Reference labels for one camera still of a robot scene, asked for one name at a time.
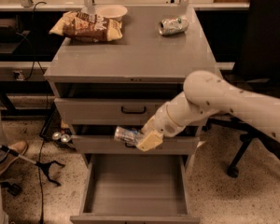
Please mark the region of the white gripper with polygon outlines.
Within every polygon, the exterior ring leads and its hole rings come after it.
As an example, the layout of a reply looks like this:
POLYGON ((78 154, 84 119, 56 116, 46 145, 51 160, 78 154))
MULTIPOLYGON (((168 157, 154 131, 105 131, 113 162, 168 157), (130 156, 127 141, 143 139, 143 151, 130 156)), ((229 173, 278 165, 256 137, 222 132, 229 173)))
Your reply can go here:
POLYGON ((163 136, 174 137, 186 128, 185 108, 181 105, 162 105, 142 127, 143 134, 137 140, 136 147, 149 151, 162 143, 163 136))

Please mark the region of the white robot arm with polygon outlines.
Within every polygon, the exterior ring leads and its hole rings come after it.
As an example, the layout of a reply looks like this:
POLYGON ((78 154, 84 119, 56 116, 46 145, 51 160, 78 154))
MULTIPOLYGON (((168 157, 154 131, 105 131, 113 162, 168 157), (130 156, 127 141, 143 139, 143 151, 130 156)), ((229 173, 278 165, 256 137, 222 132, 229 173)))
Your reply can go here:
POLYGON ((219 112, 229 113, 280 143, 280 99, 241 90, 208 71, 194 71, 183 91, 164 103, 142 128, 136 147, 142 151, 159 146, 193 122, 219 112))

